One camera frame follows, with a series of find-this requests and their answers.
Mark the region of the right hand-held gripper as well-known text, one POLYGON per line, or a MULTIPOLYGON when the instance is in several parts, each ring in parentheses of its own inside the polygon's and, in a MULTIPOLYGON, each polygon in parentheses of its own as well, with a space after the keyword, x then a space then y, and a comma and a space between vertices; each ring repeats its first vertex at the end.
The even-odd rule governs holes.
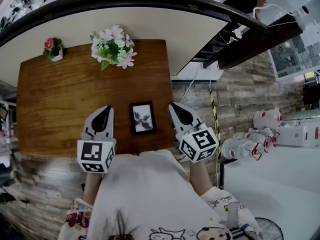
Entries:
POLYGON ((211 127, 207 127, 195 110, 178 102, 168 106, 171 123, 177 134, 178 150, 192 163, 213 156, 219 141, 211 127))

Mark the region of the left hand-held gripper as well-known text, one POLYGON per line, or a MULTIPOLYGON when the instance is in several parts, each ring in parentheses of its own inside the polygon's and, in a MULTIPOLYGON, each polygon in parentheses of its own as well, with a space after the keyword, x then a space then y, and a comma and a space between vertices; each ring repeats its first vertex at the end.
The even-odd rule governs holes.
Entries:
POLYGON ((94 111, 85 120, 77 141, 77 162, 86 173, 106 174, 115 157, 114 109, 110 105, 94 111))

